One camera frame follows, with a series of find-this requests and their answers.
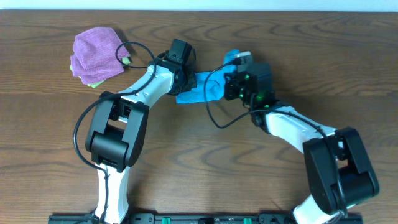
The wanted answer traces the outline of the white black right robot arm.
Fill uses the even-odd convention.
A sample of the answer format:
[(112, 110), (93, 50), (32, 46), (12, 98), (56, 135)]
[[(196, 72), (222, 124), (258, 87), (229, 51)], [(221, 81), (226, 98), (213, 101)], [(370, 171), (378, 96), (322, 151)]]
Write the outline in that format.
[(278, 100), (266, 63), (238, 65), (224, 78), (227, 100), (242, 100), (255, 126), (304, 156), (310, 195), (293, 210), (295, 223), (335, 223), (347, 216), (348, 209), (379, 193), (376, 173), (356, 129), (324, 126)]

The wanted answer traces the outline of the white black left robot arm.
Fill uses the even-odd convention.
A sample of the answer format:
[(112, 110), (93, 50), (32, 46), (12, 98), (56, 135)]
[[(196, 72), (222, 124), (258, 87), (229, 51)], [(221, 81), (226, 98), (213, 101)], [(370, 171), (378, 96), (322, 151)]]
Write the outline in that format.
[(144, 145), (149, 110), (164, 95), (196, 87), (193, 64), (188, 61), (194, 56), (190, 44), (175, 39), (128, 89), (101, 94), (85, 142), (99, 178), (93, 223), (122, 223), (126, 218), (129, 172)]

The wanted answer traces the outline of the blue microfiber cloth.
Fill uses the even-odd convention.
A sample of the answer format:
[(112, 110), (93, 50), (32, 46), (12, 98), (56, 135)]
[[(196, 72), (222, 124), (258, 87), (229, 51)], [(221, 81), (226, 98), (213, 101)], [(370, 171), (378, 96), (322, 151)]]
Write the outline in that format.
[(240, 53), (238, 49), (230, 50), (223, 60), (224, 67), (213, 72), (205, 83), (206, 78), (210, 75), (210, 72), (199, 72), (196, 73), (197, 87), (191, 89), (188, 92), (183, 92), (177, 95), (176, 102), (178, 104), (190, 104), (190, 103), (204, 103), (205, 97), (207, 101), (218, 101), (224, 96), (224, 86), (226, 80), (224, 79), (225, 73), (233, 73), (236, 71), (236, 65), (226, 65), (234, 59), (236, 54)]

